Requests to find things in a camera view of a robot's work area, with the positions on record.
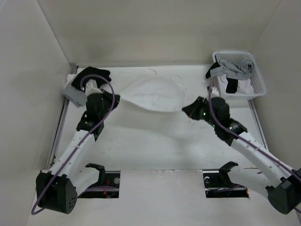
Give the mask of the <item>white tank top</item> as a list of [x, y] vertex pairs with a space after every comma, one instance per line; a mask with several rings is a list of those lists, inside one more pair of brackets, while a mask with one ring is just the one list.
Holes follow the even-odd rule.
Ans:
[[148, 111], [174, 113], [184, 107], [186, 87], [179, 76], [164, 78], [148, 68], [119, 95], [123, 101]]

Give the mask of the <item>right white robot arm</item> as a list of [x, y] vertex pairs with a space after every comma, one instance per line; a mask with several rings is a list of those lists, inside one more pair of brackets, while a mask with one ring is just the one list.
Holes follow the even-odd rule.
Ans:
[[260, 193], [282, 214], [288, 214], [300, 205], [301, 171], [276, 158], [254, 139], [245, 126], [232, 119], [230, 107], [223, 98], [198, 97], [182, 111], [193, 120], [203, 120], [211, 125], [220, 140], [245, 156], [260, 171], [254, 173], [230, 161], [219, 169], [221, 185], [244, 185]]

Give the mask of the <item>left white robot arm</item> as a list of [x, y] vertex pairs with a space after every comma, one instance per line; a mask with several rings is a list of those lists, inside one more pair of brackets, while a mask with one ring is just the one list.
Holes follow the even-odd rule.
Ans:
[[37, 200], [32, 215], [44, 209], [69, 214], [77, 199], [91, 185], [105, 184], [105, 167], [87, 160], [90, 148], [96, 143], [104, 120], [120, 101], [120, 95], [101, 90], [87, 97], [83, 113], [72, 141], [48, 170], [42, 170], [36, 177]]

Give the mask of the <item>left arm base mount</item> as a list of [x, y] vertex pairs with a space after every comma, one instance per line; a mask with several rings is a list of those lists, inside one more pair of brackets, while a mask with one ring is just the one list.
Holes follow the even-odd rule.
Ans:
[[78, 198], [119, 198], [121, 171], [106, 171], [104, 166], [94, 163], [87, 164], [85, 169], [92, 170], [97, 175], [97, 181], [89, 182], [88, 187], [78, 195]]

